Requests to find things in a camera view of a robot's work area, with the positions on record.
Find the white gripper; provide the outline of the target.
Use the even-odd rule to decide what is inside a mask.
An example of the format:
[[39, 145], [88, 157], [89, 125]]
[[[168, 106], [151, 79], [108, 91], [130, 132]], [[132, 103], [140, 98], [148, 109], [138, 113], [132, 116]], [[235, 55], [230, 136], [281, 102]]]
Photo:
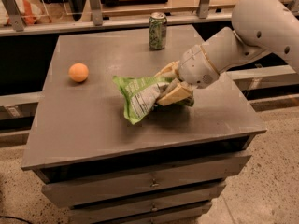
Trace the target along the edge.
[[[171, 62], [155, 77], [180, 78], [198, 89], [204, 89], [219, 79], [219, 72], [208, 59], [201, 45], [188, 49], [179, 62]], [[192, 95], [192, 88], [185, 82], [171, 82], [158, 97], [161, 106], [180, 102]]]

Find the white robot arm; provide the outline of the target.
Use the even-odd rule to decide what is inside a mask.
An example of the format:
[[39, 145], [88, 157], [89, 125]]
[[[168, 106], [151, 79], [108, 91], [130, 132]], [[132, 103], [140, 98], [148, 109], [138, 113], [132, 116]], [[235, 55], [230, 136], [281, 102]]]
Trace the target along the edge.
[[174, 80], [157, 99], [166, 106], [204, 89], [220, 74], [274, 53], [299, 72], [299, 20], [278, 0], [239, 0], [225, 27], [182, 54], [158, 75]]

